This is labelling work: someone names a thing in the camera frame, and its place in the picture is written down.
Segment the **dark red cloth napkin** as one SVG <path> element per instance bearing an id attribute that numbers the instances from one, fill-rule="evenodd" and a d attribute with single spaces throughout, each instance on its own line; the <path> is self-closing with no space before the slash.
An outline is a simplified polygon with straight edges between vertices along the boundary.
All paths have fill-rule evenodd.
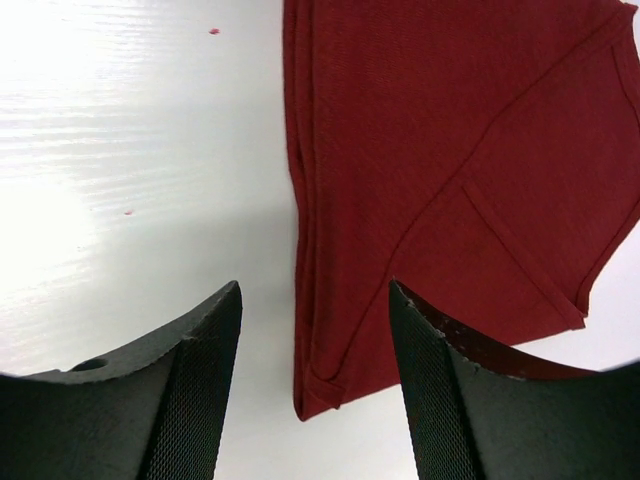
<path id="1" fill-rule="evenodd" d="M 584 327 L 639 219 L 638 8 L 288 1 L 293 404 L 395 385 L 389 284 L 507 345 Z"/>

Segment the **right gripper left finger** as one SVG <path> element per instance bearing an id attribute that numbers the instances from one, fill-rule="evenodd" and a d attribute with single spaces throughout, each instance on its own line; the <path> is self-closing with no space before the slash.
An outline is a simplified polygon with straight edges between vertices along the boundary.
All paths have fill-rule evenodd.
<path id="1" fill-rule="evenodd" d="M 68 371 L 1 378 L 5 479 L 210 479 L 241 329 L 230 282 Z"/>

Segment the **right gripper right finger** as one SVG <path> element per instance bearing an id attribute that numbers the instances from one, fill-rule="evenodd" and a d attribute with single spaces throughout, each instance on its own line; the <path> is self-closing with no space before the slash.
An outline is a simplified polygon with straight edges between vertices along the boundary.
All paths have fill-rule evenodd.
<path id="1" fill-rule="evenodd" d="M 504 345 L 399 282 L 390 324 L 422 479 L 635 479 L 639 366 L 591 371 Z"/>

